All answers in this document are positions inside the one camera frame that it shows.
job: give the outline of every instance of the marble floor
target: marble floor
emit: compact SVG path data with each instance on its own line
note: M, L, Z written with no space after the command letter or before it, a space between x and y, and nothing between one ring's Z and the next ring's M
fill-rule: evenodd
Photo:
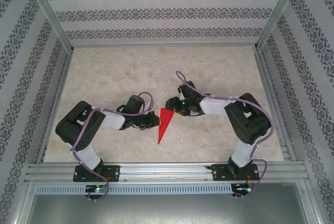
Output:
M148 91L159 116L167 99L178 96L176 70L206 93L229 97L249 92L269 111L250 46L75 49L44 161L76 161L54 129L79 101L116 109L131 95ZM92 144L105 162L217 162L227 161L237 142L228 118L219 115L174 114L159 145L158 130L100 128ZM283 160L276 133L254 157Z

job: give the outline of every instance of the red triangular object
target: red triangular object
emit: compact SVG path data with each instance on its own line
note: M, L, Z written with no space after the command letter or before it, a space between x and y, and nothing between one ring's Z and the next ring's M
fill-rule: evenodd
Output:
M174 111L169 111L166 108L162 108L160 111L160 120L161 124L159 126L159 140L158 144L160 144L160 141L162 139L163 134L166 132L166 129L174 115Z

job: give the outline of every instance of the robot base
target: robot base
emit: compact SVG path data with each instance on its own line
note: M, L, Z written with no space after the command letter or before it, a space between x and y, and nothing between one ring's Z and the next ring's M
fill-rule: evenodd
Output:
M120 178L120 166L104 165L100 173L109 182L118 182ZM104 182L101 178L88 172L83 166L76 166L73 176L74 182Z
M247 181L248 179L257 181L260 179L256 164L250 164L247 170L241 171L236 178L229 171L228 164L214 164L207 169L212 170L214 181Z

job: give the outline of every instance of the metal frame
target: metal frame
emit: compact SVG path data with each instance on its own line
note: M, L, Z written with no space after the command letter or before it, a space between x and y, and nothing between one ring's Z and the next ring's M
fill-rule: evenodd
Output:
M120 180L117 183L110 183L111 188L117 187L166 187L175 185L175 188L186 186L201 188L196 192L200 193L231 193L230 181L213 181L212 173L206 168L218 162L201 163L108 163L121 166ZM260 173L263 172L264 164L257 163ZM22 192L20 194L18 206L12 224L27 223L38 188L48 185L49 187L67 188L65 194L78 194L75 188L85 187L85 185L96 183L76 183L73 182L73 173L77 163L43 163L31 164L25 177ZM315 195L309 181L306 167L302 161L279 161L268 162L268 169L263 183L296 183L299 190L300 199L309 223L324 223L319 207L315 200ZM225 190L202 189L205 187L223 187ZM64 195L62 190L50 190L43 193L49 195ZM159 192L148 192L149 194L160 194ZM118 191L117 194L142 194L133 190Z
M263 28L260 37L256 43L259 49L262 49L264 44L266 43L271 31L273 30L274 26L276 25L277 20L280 18L283 10L285 9L286 5L288 4L289 0L278 0L274 10L272 11L265 27Z

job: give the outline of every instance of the patterned wall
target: patterned wall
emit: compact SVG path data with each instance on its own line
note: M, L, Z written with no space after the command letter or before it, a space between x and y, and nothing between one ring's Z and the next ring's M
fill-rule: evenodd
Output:
M290 0L263 55L290 139L334 223L334 0Z
M0 223L41 147L67 54L36 0L0 0Z
M256 43L278 0L49 0L79 45Z

